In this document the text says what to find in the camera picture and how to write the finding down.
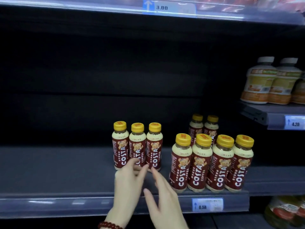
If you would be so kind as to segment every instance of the price label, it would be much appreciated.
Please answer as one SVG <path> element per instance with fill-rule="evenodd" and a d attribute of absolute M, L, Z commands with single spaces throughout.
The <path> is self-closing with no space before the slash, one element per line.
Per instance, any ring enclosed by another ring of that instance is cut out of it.
<path fill-rule="evenodd" d="M 305 116 L 285 115 L 286 130 L 305 130 Z"/>
<path fill-rule="evenodd" d="M 223 198 L 192 198 L 193 212 L 209 213 L 224 210 Z"/>
<path fill-rule="evenodd" d="M 175 15 L 181 17 L 196 17 L 196 6 L 193 3 L 175 1 L 143 0 L 143 10 L 146 14 Z"/>

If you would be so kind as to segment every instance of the person's right hand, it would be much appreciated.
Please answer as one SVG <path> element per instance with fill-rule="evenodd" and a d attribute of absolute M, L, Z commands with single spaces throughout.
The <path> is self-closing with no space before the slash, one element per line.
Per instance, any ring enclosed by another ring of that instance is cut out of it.
<path fill-rule="evenodd" d="M 157 206 L 152 193 L 144 189 L 144 196 L 148 206 L 150 218 L 156 229 L 188 229 L 182 215 L 178 196 L 170 187 L 166 179 L 153 167 L 152 175 L 159 191 L 159 206 Z"/>

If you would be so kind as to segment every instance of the yellow bottle cap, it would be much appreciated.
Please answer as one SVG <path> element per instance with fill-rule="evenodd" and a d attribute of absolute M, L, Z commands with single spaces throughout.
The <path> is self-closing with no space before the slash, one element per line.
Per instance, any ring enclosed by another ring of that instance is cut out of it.
<path fill-rule="evenodd" d="M 209 147 L 212 143 L 212 138 L 209 135 L 200 133 L 196 136 L 196 143 L 201 146 Z"/>
<path fill-rule="evenodd" d="M 218 135 L 216 143 L 223 147 L 230 148 L 234 145 L 234 139 L 233 137 L 221 134 Z"/>
<path fill-rule="evenodd" d="M 126 129 L 126 122 L 125 121 L 117 121 L 113 124 L 113 128 L 115 131 L 123 131 Z"/>
<path fill-rule="evenodd" d="M 149 124 L 149 130 L 152 132 L 160 132 L 161 131 L 161 124 L 154 122 Z"/>
<path fill-rule="evenodd" d="M 195 121 L 202 121 L 203 116 L 200 115 L 200 114 L 193 114 L 192 119 L 195 120 Z"/>
<path fill-rule="evenodd" d="M 185 133 L 178 133 L 176 135 L 176 143 L 182 146 L 189 146 L 191 144 L 191 136 Z"/>
<path fill-rule="evenodd" d="M 246 135 L 237 135 L 235 142 L 247 148 L 251 148 L 254 145 L 254 139 Z"/>
<path fill-rule="evenodd" d="M 208 115 L 208 121 L 216 123 L 218 122 L 218 116 Z"/>
<path fill-rule="evenodd" d="M 132 132 L 143 132 L 144 124 L 142 123 L 133 123 L 132 124 Z"/>

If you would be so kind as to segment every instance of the bear illustration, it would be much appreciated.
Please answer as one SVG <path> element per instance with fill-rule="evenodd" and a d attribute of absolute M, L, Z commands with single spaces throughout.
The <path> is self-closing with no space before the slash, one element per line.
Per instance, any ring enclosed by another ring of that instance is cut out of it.
<path fill-rule="evenodd" d="M 127 140 L 118 141 L 117 144 L 119 145 L 119 149 L 121 149 L 127 145 Z"/>
<path fill-rule="evenodd" d="M 152 150 L 159 149 L 161 147 L 160 142 L 154 142 L 150 145 L 152 146 Z"/>
<path fill-rule="evenodd" d="M 227 160 L 219 159 L 219 162 L 220 162 L 220 165 L 218 166 L 219 168 L 229 167 L 231 165 L 231 159 L 227 159 Z"/>
<path fill-rule="evenodd" d="M 201 128 L 196 130 L 196 135 L 197 134 L 201 134 L 201 133 L 202 133 L 202 129 Z"/>
<path fill-rule="evenodd" d="M 216 131 L 214 131 L 214 130 L 213 131 L 209 131 L 209 135 L 210 136 L 216 136 Z"/>
<path fill-rule="evenodd" d="M 178 161 L 180 162 L 179 167 L 186 166 L 190 163 L 189 158 L 179 158 Z"/>
<path fill-rule="evenodd" d="M 201 166 L 205 166 L 207 164 L 206 160 L 204 158 L 195 158 L 195 162 L 194 165 L 201 165 Z"/>
<path fill-rule="evenodd" d="M 134 147 L 134 151 L 143 149 L 143 145 L 142 145 L 141 142 L 140 143 L 133 143 L 132 145 Z"/>
<path fill-rule="evenodd" d="M 250 159 L 238 159 L 238 161 L 239 161 L 239 165 L 237 166 L 238 168 L 248 167 L 251 164 Z"/>

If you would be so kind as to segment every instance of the bracelet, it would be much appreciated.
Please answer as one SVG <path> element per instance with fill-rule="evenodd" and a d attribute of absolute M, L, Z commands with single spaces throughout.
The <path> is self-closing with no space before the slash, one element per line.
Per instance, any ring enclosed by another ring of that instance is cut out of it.
<path fill-rule="evenodd" d="M 123 229 L 122 227 L 115 225 L 114 223 L 106 222 L 106 221 L 100 222 L 98 224 L 98 229 L 101 229 L 102 227 L 111 228 L 111 229 Z"/>

